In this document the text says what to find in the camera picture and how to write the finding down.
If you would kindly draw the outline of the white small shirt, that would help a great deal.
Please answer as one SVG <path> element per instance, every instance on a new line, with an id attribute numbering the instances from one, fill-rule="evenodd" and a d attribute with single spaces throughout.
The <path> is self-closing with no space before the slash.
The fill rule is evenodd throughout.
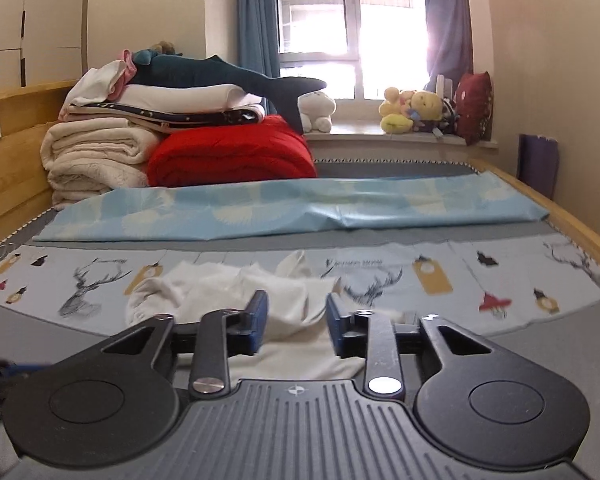
<path id="1" fill-rule="evenodd" d="M 180 262 L 173 270 L 137 285 L 125 308 L 129 326 L 157 314 L 178 324 L 199 322 L 212 311 L 243 311 L 257 292 L 265 307 L 256 310 L 262 342 L 253 356 L 233 356 L 230 379 L 351 379 L 363 367 L 360 358 L 336 356 L 326 322 L 326 299 L 341 292 L 339 278 L 319 278 L 306 253 L 292 252 L 273 271 L 260 264 Z"/>

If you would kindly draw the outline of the white and pink clothes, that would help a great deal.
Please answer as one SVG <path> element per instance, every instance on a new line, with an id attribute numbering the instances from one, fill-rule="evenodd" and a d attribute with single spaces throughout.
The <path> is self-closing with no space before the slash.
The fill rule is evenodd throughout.
<path id="1" fill-rule="evenodd" d="M 129 50 L 123 50 L 116 60 L 101 68 L 90 68 L 67 94 L 60 116 L 67 115 L 70 106 L 115 101 L 136 72 L 132 52 Z"/>

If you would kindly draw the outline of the light blue patterned pillowcase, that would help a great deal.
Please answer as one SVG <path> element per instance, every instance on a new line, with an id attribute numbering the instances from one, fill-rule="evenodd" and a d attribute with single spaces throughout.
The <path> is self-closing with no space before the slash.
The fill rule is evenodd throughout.
<path id="1" fill-rule="evenodd" d="M 492 172 L 425 179 L 294 179 L 117 188 L 56 214 L 38 242 L 232 240 L 335 230 L 542 221 L 547 210 Z"/>

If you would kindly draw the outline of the deer print bed sheet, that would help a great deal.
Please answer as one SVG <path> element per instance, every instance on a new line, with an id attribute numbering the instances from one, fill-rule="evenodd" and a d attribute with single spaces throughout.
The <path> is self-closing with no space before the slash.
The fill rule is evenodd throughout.
<path id="1" fill-rule="evenodd" d="M 561 235 L 377 247 L 181 252 L 20 246 L 0 261 L 0 306 L 110 335 L 157 313 L 181 322 L 257 290 L 275 333 L 351 309 L 441 315 L 479 334 L 516 330 L 600 302 L 600 266 Z"/>

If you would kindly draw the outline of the red folded blanket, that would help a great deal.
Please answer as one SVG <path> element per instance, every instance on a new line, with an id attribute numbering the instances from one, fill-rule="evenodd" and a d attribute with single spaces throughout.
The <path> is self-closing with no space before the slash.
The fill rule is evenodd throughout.
<path id="1" fill-rule="evenodd" d="M 172 133 L 146 167 L 148 184 L 182 186 L 315 178 L 309 145 L 283 118 Z"/>

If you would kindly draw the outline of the dark patterned folded blanket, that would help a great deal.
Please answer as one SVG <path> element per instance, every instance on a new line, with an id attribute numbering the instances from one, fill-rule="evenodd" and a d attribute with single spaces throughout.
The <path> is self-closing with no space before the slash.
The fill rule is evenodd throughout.
<path id="1" fill-rule="evenodd" d="M 174 133 L 193 128 L 260 124 L 263 122 L 265 114 L 263 107 L 259 104 L 221 110 L 220 112 L 163 113 L 108 102 L 85 106 L 70 105 L 59 113 L 59 119 L 63 122 L 96 117 L 122 117 L 135 125 L 162 133 Z"/>

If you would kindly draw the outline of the cream folded blanket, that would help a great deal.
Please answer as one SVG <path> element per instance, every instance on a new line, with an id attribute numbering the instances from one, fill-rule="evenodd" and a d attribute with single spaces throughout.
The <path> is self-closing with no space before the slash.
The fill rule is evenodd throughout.
<path id="1" fill-rule="evenodd" d="M 161 136 L 121 117 L 58 122 L 41 143 L 56 209 L 115 188 L 144 188 L 146 165 Z"/>

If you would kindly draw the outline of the yellow plush toys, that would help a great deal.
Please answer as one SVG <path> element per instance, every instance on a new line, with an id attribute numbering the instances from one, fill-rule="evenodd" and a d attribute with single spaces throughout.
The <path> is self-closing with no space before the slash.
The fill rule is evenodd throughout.
<path id="1" fill-rule="evenodd" d="M 434 92 L 389 87 L 378 108 L 380 128 L 387 134 L 433 132 L 442 123 L 443 100 Z"/>

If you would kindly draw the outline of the white plush toy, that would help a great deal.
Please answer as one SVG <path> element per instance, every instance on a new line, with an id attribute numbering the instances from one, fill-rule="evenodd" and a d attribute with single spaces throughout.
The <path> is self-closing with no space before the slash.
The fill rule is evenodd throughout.
<path id="1" fill-rule="evenodd" d="M 336 112 L 337 103 L 323 91 L 315 91 L 300 96 L 298 109 L 304 133 L 332 131 L 332 114 Z"/>

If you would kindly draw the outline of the white folded quilt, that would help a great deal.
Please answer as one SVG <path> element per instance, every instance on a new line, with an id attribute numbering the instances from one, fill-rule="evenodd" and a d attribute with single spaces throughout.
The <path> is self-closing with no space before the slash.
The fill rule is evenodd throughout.
<path id="1" fill-rule="evenodd" d="M 117 100 L 118 104 L 166 114 L 213 113 L 260 104 L 254 96 L 234 84 L 210 87 L 163 88 L 129 84 Z"/>

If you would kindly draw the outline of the purple box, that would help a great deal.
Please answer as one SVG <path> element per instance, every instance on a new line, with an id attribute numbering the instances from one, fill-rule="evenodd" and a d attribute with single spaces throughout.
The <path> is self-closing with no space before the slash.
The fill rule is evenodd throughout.
<path id="1" fill-rule="evenodd" d="M 521 134 L 518 139 L 517 179 L 550 200 L 559 167 L 558 142 L 547 136 Z"/>

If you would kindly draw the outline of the dark red cushion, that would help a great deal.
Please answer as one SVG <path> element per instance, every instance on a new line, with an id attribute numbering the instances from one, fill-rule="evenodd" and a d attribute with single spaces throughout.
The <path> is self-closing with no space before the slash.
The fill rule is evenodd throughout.
<path id="1" fill-rule="evenodd" d="M 466 73 L 455 91 L 455 132 L 467 145 L 486 140 L 490 134 L 493 87 L 488 72 Z"/>

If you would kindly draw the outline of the dark blue shark plush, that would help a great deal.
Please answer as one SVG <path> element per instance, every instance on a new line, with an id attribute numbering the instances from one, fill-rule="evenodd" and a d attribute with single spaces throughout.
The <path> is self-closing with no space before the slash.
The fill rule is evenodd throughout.
<path id="1" fill-rule="evenodd" d="M 234 84 L 246 93 L 270 102 L 296 133 L 303 133 L 298 99 L 322 91 L 326 82 L 312 77 L 269 77 L 222 60 L 217 55 L 204 60 L 176 54 L 158 54 L 149 49 L 133 54 L 136 73 L 131 84 L 163 88 L 198 88 Z"/>

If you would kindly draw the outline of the blue left curtain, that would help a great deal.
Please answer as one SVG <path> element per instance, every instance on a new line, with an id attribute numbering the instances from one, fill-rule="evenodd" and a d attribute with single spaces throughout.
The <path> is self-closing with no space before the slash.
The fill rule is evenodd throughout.
<path id="1" fill-rule="evenodd" d="M 237 0 L 238 65 L 268 77 L 280 75 L 277 0 Z"/>

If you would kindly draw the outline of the window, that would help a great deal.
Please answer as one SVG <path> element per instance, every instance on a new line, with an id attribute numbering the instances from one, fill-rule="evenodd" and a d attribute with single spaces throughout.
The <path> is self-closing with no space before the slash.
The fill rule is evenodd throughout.
<path id="1" fill-rule="evenodd" d="M 284 76 L 324 80 L 336 100 L 428 84 L 425 0 L 277 0 Z"/>

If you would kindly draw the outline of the purple right curtain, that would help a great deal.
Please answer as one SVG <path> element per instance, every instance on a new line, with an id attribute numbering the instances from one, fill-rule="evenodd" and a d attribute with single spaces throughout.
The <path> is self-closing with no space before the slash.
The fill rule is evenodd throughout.
<path id="1" fill-rule="evenodd" d="M 428 32 L 426 89 L 434 91 L 439 75 L 460 83 L 474 70 L 469 0 L 425 0 Z"/>

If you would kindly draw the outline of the white wardrobe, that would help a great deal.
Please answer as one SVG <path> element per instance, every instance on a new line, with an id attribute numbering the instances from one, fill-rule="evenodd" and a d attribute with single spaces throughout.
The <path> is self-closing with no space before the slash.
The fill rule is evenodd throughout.
<path id="1" fill-rule="evenodd" d="M 0 0 L 0 92 L 78 78 L 86 0 Z"/>

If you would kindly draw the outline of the wooden bed frame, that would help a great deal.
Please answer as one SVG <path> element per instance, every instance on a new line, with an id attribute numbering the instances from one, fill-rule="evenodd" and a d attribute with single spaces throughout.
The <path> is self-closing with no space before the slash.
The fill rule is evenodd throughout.
<path id="1" fill-rule="evenodd" d="M 0 92 L 0 242 L 52 206 L 40 147 L 73 85 L 66 80 Z"/>

